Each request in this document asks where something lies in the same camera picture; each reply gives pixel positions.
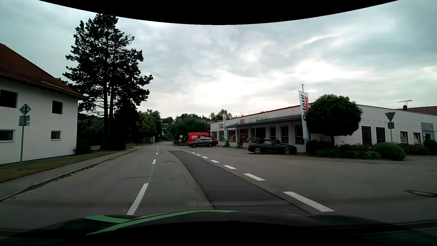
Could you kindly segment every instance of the van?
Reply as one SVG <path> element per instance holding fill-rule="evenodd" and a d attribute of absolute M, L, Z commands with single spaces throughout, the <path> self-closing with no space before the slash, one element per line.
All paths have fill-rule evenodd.
<path fill-rule="evenodd" d="M 218 145 L 219 141 L 215 138 L 213 138 L 209 133 L 207 132 L 189 132 L 188 133 L 188 139 L 187 139 L 187 144 L 189 144 L 190 142 L 196 141 L 197 139 L 201 138 L 201 137 L 210 137 L 214 140 L 214 145 Z"/>

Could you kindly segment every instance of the asphalt road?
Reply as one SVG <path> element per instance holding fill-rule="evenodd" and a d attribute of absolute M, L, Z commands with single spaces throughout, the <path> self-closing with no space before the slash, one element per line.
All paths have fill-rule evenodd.
<path fill-rule="evenodd" d="M 437 195 L 404 191 L 437 193 L 437 166 L 378 163 L 157 143 L 0 202 L 0 228 L 203 209 L 437 219 Z"/>

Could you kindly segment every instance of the round trimmed tree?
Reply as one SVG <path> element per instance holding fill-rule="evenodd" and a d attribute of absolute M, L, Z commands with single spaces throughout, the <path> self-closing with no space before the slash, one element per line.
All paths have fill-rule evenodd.
<path fill-rule="evenodd" d="M 326 94 L 309 107 L 307 127 L 313 134 L 330 136 L 334 147 L 334 136 L 351 136 L 358 130 L 362 113 L 363 110 L 349 97 Z"/>

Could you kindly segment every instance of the car wheel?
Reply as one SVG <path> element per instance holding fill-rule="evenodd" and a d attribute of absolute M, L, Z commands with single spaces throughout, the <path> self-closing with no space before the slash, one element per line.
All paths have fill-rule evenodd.
<path fill-rule="evenodd" d="M 289 155 L 291 154 L 291 149 L 289 147 L 284 148 L 284 154 Z"/>
<path fill-rule="evenodd" d="M 260 147 L 256 147 L 253 152 L 257 155 L 261 154 L 261 148 Z"/>

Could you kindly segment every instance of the white building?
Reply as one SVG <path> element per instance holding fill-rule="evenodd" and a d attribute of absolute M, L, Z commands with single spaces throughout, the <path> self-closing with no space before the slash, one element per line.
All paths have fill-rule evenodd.
<path fill-rule="evenodd" d="M 74 154 L 78 99 L 86 98 L 0 44 L 0 164 L 20 161 L 24 104 L 23 161 Z"/>
<path fill-rule="evenodd" d="M 395 112 L 392 120 L 395 123 L 395 128 L 392 129 L 393 142 L 421 144 L 425 139 L 435 139 L 436 115 L 366 105 L 358 106 L 363 110 L 359 129 L 352 136 L 335 137 L 335 144 L 390 142 L 391 135 L 387 126 L 389 120 L 385 115 L 386 112 Z M 298 152 L 305 152 L 299 105 L 228 119 L 226 125 L 231 146 L 236 146 L 236 141 L 240 137 L 243 138 L 244 148 L 259 139 L 279 139 L 281 143 L 296 146 Z M 211 124 L 211 135 L 218 139 L 219 145 L 225 144 L 225 130 L 222 121 Z M 310 138 L 307 140 L 329 141 L 329 137 L 310 134 Z"/>

